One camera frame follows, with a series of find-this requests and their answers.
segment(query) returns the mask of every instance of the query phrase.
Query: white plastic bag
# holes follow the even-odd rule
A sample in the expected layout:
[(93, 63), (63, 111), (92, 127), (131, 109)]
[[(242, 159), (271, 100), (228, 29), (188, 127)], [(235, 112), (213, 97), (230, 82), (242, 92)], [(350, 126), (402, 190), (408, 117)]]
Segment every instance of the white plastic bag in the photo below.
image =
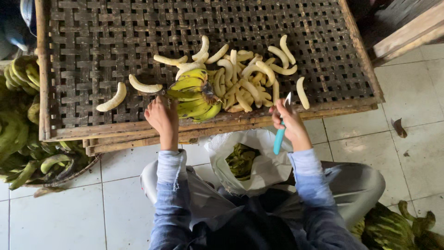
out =
[[(254, 196), (263, 193), (264, 188), (288, 179), (291, 163), (286, 151), (292, 151), (292, 148), (284, 141), (281, 152), (275, 155), (273, 153), (275, 137), (266, 129), (250, 129), (218, 134), (205, 144), (214, 174), (228, 192)], [(253, 161), (251, 177), (247, 181), (238, 181), (225, 161), (238, 142), (261, 152), (261, 155)]]

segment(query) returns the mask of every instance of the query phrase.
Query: teal knife handle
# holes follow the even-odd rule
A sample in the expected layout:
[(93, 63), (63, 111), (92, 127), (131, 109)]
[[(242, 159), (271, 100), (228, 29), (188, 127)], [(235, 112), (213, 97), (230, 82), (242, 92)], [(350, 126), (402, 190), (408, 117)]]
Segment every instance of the teal knife handle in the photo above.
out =
[(284, 133), (285, 133), (285, 129), (278, 129), (277, 130), (276, 139), (274, 140), (274, 147), (273, 147), (273, 152), (276, 155), (278, 155), (279, 151), (281, 151), (281, 144), (282, 144), (282, 140), (284, 139)]

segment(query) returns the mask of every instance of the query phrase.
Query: gray pants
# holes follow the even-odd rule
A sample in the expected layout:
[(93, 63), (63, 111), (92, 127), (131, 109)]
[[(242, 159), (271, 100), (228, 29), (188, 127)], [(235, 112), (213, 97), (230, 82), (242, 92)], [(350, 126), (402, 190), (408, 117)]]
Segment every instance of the gray pants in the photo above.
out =
[[(339, 213), (347, 227), (354, 226), (381, 197), (385, 190), (384, 178), (379, 171), (359, 163), (323, 161), (322, 167)], [(147, 165), (140, 175), (145, 195), (153, 204), (157, 201), (156, 171), (157, 161)], [(236, 208), (197, 176), (192, 167), (187, 167), (187, 173), (193, 220), (212, 218)], [(300, 218), (302, 204), (298, 194), (293, 193), (273, 213), (282, 218)]]

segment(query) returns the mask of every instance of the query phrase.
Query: person's left hand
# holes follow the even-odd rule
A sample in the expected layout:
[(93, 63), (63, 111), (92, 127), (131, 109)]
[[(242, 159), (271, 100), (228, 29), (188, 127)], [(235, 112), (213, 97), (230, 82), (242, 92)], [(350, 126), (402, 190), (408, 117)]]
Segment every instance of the person's left hand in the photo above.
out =
[(177, 151), (179, 133), (177, 101), (172, 101), (168, 107), (168, 100), (164, 96), (157, 96), (148, 105), (144, 115), (160, 135), (160, 150)]

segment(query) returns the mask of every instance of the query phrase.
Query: person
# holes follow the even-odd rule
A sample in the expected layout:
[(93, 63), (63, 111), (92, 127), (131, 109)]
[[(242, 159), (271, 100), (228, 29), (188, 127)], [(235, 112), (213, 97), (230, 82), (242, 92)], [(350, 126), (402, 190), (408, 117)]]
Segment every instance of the person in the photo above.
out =
[(150, 249), (367, 249), (347, 227), (381, 197), (382, 175), (358, 163), (321, 163), (298, 113), (283, 101), (270, 112), (277, 129), (284, 128), (282, 115), (293, 145), (288, 157), (297, 192), (285, 196), (272, 186), (264, 197), (241, 205), (186, 166), (186, 152), (178, 149), (177, 104), (168, 107), (168, 100), (158, 96), (148, 105), (145, 118), (160, 135), (158, 160), (140, 176), (145, 194), (155, 202)]

